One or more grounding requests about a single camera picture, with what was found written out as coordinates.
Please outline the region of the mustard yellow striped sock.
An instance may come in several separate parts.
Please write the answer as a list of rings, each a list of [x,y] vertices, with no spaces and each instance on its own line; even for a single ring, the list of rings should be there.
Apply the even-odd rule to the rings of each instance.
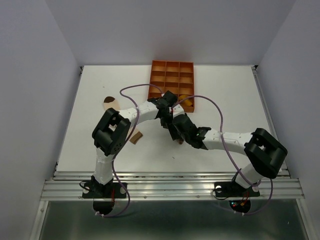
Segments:
[[[191,98],[189,98],[189,95],[180,95],[178,97],[178,100],[180,101],[180,104],[182,106],[186,106],[186,107],[192,107],[193,106],[193,101]]]

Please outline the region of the orange compartment tray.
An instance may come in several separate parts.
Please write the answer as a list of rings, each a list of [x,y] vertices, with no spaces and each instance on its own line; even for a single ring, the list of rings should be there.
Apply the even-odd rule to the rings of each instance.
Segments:
[[[159,98],[172,92],[181,101],[195,94],[194,63],[153,60],[151,64],[148,98]]]

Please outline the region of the cream and brown sock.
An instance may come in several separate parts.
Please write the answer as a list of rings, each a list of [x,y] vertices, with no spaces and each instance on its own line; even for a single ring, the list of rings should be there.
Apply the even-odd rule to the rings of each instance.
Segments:
[[[104,99],[103,108],[105,111],[109,108],[113,108],[116,111],[121,110],[118,100],[115,99],[113,96],[107,96]],[[143,134],[137,128],[135,128],[132,135],[129,138],[129,141],[135,145],[142,137],[143,137]]]

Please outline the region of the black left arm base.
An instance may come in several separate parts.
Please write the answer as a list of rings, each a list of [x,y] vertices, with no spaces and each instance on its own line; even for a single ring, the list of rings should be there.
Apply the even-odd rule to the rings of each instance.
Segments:
[[[82,188],[82,198],[92,200],[92,208],[96,216],[102,218],[118,217],[127,208],[130,200],[124,209],[116,207],[116,200],[126,200],[128,192],[127,184],[121,185],[118,182],[113,183],[111,180],[106,185],[101,185],[93,181],[81,181],[79,186]]]

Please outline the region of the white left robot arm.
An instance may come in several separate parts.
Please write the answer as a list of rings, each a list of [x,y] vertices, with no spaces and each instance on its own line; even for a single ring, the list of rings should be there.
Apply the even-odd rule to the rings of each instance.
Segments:
[[[159,98],[150,98],[139,106],[124,110],[108,108],[92,132],[96,147],[96,165],[93,173],[94,191],[100,197],[111,193],[112,162],[122,150],[133,127],[149,120],[172,116],[172,107],[178,97],[170,91]]]

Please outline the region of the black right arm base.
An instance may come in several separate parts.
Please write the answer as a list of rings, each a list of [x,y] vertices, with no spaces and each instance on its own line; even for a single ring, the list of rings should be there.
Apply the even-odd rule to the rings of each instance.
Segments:
[[[250,198],[260,196],[260,192],[254,191],[252,187],[245,189],[233,181],[215,182],[211,194],[217,200],[228,200],[230,208],[242,214],[247,214],[251,209]]]

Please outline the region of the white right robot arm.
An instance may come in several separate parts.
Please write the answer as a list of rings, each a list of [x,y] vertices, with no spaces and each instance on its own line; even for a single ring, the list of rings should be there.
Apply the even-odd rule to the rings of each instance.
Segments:
[[[226,151],[237,171],[230,182],[231,192],[235,195],[242,195],[262,178],[275,179],[288,154],[288,150],[263,128],[252,133],[222,132],[197,127],[187,114],[174,117],[167,128],[173,140],[185,141],[195,149]],[[239,168],[231,152],[246,156],[250,163]]]

